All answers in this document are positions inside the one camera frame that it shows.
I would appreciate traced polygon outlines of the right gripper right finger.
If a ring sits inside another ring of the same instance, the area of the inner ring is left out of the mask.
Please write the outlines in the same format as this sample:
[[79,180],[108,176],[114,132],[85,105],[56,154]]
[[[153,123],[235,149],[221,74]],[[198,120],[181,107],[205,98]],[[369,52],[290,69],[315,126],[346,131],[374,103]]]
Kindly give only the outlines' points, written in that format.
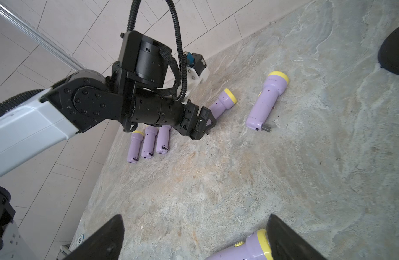
[[266,230],[274,260],[326,260],[277,215],[270,215]]

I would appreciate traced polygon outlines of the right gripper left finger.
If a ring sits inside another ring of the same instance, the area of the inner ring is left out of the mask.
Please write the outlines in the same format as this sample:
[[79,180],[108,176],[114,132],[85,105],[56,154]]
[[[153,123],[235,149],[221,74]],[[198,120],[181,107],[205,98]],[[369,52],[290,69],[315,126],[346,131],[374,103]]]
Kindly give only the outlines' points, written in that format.
[[65,260],[118,260],[124,233],[123,218],[117,214],[66,256]]

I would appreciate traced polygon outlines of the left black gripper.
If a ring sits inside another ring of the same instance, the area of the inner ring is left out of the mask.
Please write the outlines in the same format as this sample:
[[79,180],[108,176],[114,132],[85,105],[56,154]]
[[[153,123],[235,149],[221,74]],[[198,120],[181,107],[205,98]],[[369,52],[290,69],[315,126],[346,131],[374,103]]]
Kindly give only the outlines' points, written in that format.
[[200,113],[199,111],[199,106],[191,102],[183,104],[170,97],[137,89],[130,102],[129,119],[132,123],[155,127],[169,125],[184,137],[200,140],[215,127],[216,119],[207,107],[202,107]]

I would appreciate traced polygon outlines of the purple flashlight horizontal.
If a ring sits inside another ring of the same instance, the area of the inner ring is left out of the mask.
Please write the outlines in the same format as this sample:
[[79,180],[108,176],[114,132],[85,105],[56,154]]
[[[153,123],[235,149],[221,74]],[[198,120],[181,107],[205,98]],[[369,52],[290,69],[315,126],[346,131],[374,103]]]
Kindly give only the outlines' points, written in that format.
[[151,159],[154,156],[154,147],[156,136],[158,134],[158,128],[147,125],[145,128],[145,138],[142,147],[142,158]]

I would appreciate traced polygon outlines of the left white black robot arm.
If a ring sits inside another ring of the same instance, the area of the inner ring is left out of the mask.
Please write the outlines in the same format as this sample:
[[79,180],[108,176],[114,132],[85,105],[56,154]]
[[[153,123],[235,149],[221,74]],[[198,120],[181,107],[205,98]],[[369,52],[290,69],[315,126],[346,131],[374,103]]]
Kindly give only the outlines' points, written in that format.
[[177,57],[165,44],[135,30],[140,4],[132,2],[111,76],[82,69],[50,88],[26,91],[0,103],[0,177],[106,119],[118,121],[128,133],[139,124],[171,126],[192,140],[200,140],[216,125],[209,108],[185,97],[189,60],[174,3],[167,5]]

